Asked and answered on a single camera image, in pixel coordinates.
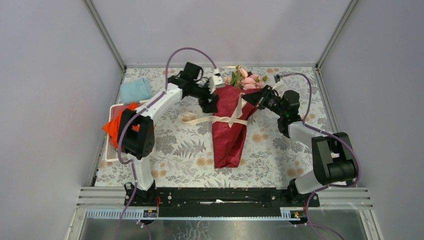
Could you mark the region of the cream ribbon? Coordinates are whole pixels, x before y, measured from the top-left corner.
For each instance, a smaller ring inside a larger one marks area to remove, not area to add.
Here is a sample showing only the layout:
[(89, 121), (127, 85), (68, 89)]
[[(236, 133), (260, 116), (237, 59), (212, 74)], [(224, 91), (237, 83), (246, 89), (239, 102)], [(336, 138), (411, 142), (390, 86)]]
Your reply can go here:
[(221, 122), (221, 123), (227, 123), (229, 128), (232, 128), (234, 124), (240, 124), (240, 125), (248, 125), (247, 120), (242, 120), (240, 117), (243, 115), (243, 108), (247, 104), (247, 101), (242, 98), (244, 96), (244, 93), (239, 94), (237, 106), (235, 107), (235, 110), (233, 111), (231, 116), (215, 116), (215, 115), (205, 115), (203, 117), (197, 118), (197, 116), (192, 112), (183, 112), (178, 115), (177, 119), (186, 125), (197, 125), (203, 122)]

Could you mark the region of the dark red wrapping paper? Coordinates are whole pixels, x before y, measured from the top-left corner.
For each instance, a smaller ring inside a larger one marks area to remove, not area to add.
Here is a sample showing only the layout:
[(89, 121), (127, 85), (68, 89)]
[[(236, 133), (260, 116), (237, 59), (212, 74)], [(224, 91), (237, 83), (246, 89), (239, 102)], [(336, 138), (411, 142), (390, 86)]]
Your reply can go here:
[(212, 144), (215, 168), (237, 168), (247, 135), (247, 120), (257, 108), (242, 98), (259, 92), (259, 88), (241, 89), (227, 85), (215, 91), (218, 96), (217, 119), (212, 124)]

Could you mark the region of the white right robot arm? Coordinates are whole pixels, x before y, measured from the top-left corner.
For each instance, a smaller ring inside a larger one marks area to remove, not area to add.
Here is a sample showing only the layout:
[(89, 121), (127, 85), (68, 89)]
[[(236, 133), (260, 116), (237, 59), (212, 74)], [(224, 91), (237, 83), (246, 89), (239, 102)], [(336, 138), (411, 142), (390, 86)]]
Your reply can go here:
[(325, 187), (341, 186), (341, 182), (358, 179), (360, 166), (344, 132), (329, 133), (306, 124), (300, 114), (300, 95), (287, 90), (282, 96), (266, 85), (258, 92), (244, 94), (242, 98), (259, 110), (268, 109), (278, 115), (280, 133), (306, 145), (312, 154), (312, 170), (290, 181), (287, 201), (301, 205), (307, 194)]

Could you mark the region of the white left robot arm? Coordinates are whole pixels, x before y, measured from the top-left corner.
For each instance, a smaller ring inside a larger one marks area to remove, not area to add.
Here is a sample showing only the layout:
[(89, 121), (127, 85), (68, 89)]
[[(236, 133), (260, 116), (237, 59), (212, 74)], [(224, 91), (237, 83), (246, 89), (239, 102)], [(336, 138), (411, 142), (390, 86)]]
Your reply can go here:
[(150, 154), (155, 147), (155, 124), (175, 103), (185, 97), (198, 100), (205, 114), (218, 111), (219, 96), (214, 92), (224, 87), (225, 80), (218, 68), (210, 77), (203, 77), (203, 69), (187, 62), (184, 69), (168, 77), (166, 86), (152, 99), (135, 110), (125, 109), (120, 117), (118, 131), (118, 160), (130, 164), (137, 188), (136, 199), (144, 206), (152, 204), (155, 192), (151, 189), (154, 178), (151, 174)]

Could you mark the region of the light blue cloth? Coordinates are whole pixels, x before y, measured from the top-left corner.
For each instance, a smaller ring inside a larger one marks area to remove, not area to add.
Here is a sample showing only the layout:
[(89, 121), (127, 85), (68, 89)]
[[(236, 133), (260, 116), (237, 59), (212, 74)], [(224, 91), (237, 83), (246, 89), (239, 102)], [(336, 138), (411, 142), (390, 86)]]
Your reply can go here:
[(139, 78), (121, 84), (120, 101), (124, 104), (148, 100), (152, 97), (152, 87), (145, 78)]

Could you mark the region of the orange cloth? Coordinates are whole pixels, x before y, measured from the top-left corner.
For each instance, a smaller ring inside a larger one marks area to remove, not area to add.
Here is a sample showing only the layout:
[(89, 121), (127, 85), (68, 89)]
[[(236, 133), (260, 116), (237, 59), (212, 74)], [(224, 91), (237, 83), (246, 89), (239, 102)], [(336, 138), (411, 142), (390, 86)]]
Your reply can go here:
[(110, 142), (115, 149), (118, 148), (118, 134), (123, 111), (126, 109), (133, 111), (140, 106), (141, 104), (139, 102), (132, 102), (130, 104), (116, 104), (111, 107), (109, 122), (102, 127), (102, 130), (109, 135)]

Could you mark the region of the white perforated plastic basket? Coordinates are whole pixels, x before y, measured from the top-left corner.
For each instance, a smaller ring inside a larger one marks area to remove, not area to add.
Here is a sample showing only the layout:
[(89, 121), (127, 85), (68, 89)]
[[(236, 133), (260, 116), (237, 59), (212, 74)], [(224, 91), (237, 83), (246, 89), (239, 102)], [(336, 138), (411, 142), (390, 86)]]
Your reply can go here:
[[(132, 103), (118, 103), (114, 104), (109, 108), (109, 116), (108, 122), (114, 120), (120, 113), (122, 113), (125, 109), (135, 110), (136, 108), (147, 103), (147, 100), (136, 101)], [(103, 126), (102, 130), (106, 133), (106, 147), (105, 150), (105, 161), (106, 162), (116, 162), (118, 161), (117, 148), (113, 142), (112, 136), (106, 132), (106, 125)]]

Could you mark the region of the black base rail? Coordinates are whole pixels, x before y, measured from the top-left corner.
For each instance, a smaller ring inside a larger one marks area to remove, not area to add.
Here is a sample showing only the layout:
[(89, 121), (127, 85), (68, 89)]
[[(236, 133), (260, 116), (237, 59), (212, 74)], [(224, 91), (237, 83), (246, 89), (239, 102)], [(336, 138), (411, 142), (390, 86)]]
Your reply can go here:
[(125, 204), (153, 207), (159, 217), (280, 217), (281, 208), (317, 208), (317, 196), (272, 187), (156, 187), (124, 185)]

